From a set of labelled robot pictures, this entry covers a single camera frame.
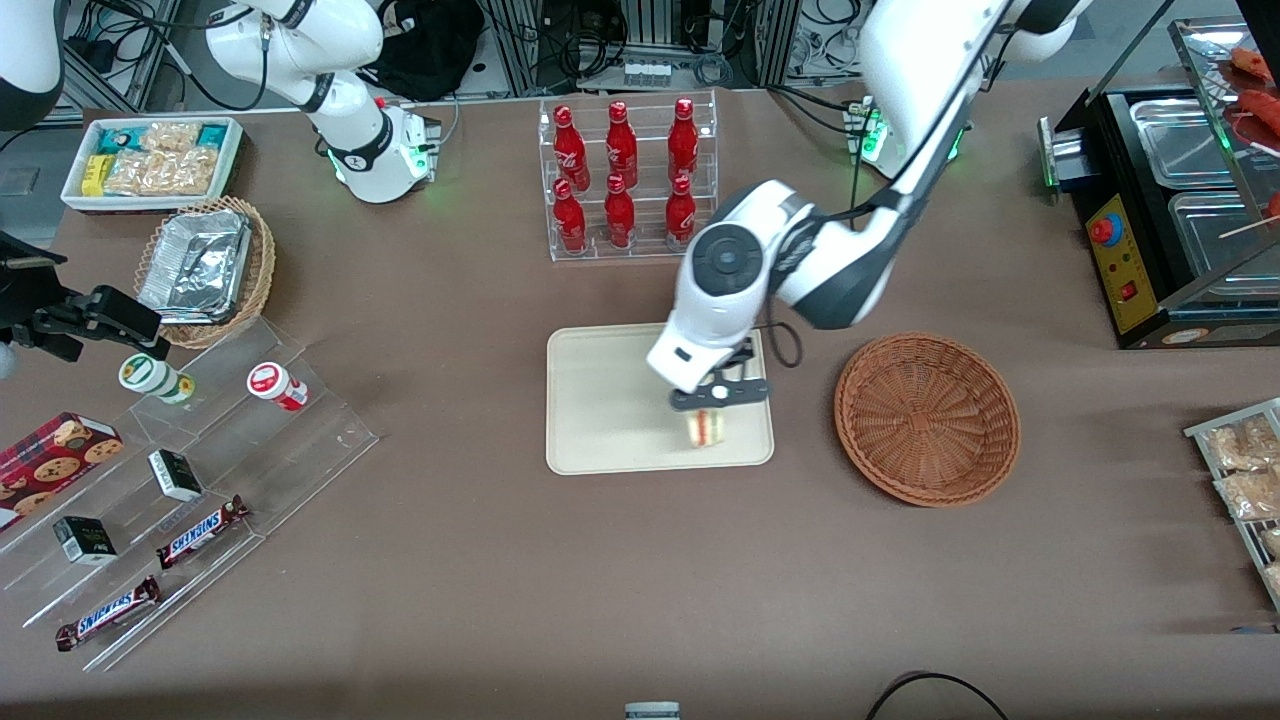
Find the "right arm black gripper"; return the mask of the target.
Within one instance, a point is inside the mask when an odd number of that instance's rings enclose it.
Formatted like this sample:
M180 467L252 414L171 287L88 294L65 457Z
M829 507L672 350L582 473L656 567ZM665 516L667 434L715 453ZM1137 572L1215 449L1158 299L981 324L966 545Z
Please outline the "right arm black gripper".
M1 329L26 348L77 363L84 340L110 340L129 346L161 343L161 318L128 293L97 286L81 293L61 286L56 266L68 258L37 249L10 234L1 236ZM65 333L46 333L24 324L41 313L61 322Z

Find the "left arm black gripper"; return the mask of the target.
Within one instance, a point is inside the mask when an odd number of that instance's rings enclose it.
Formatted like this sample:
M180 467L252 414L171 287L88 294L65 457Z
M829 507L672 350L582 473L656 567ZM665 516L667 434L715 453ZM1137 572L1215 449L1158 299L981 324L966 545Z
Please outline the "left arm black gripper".
M677 413L760 404L771 396L771 383L764 378L750 378L748 365L756 357L756 342L745 338L735 351L716 365L700 382L700 389L687 393L669 392L669 406Z

